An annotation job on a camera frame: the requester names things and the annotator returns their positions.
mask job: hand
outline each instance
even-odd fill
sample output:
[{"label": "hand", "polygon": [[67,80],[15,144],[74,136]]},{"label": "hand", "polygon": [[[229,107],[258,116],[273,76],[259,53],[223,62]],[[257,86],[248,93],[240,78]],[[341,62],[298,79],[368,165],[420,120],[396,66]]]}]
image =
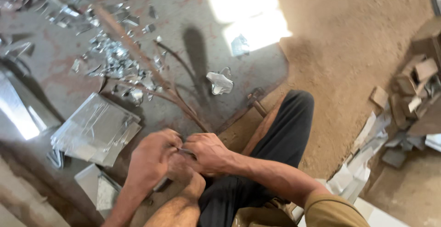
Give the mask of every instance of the hand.
[{"label": "hand", "polygon": [[168,159],[182,147],[180,135],[164,129],[145,137],[132,152],[129,173],[124,186],[147,195],[168,169]]},{"label": "hand", "polygon": [[213,133],[193,134],[187,138],[184,147],[191,150],[197,158],[195,161],[186,155],[187,163],[203,174],[227,172],[226,169],[237,155],[228,150]]}]

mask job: light patch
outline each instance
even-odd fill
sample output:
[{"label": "light patch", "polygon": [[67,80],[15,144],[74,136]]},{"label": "light patch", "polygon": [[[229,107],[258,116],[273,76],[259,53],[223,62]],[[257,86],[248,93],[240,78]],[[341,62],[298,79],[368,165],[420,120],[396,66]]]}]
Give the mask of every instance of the light patch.
[{"label": "light patch", "polygon": [[209,3],[217,22],[227,25],[223,36],[230,51],[231,43],[240,34],[248,41],[250,51],[291,36],[278,0],[209,0]]}]

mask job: bare leg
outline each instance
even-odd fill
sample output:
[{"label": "bare leg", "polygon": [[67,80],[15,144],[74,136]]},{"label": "bare leg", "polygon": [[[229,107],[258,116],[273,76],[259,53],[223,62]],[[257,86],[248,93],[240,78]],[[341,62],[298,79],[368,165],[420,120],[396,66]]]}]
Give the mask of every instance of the bare leg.
[{"label": "bare leg", "polygon": [[276,119],[277,113],[279,112],[279,108],[285,98],[285,95],[280,97],[277,101],[276,105],[273,109],[268,113],[268,115],[263,119],[262,123],[260,123],[259,127],[257,127],[256,132],[254,132],[248,144],[245,146],[245,149],[242,151],[242,155],[249,156],[253,149],[256,147],[257,143],[266,135],[269,128]]},{"label": "bare leg", "polygon": [[173,180],[189,180],[189,184],[176,197],[169,200],[147,221],[144,227],[193,227],[198,223],[201,211],[198,200],[205,189],[205,180],[189,167],[184,166],[179,154],[173,155],[176,164],[169,163],[168,177]]}]

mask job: brown sleeve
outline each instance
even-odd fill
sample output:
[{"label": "brown sleeve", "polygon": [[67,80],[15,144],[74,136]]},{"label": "brown sleeve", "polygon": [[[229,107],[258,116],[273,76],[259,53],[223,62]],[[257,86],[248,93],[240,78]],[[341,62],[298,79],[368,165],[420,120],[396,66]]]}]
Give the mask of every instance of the brown sleeve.
[{"label": "brown sleeve", "polygon": [[331,194],[309,197],[305,204],[305,220],[308,227],[369,227],[351,203]]}]

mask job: dusty floor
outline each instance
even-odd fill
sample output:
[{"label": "dusty floor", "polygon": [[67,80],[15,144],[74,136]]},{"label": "dusty floor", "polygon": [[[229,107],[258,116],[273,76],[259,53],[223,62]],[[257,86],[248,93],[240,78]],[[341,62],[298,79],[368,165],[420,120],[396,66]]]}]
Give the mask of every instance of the dusty floor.
[{"label": "dusty floor", "polygon": [[363,199],[410,226],[441,226],[441,153],[413,151],[399,170],[379,166]]},{"label": "dusty floor", "polygon": [[[300,169],[328,178],[375,106],[374,86],[388,88],[416,30],[431,16],[430,0],[279,0],[293,32],[280,45],[289,77],[262,104],[272,108],[289,89],[315,98],[311,137]],[[241,151],[262,118],[251,110],[220,135]]]}]

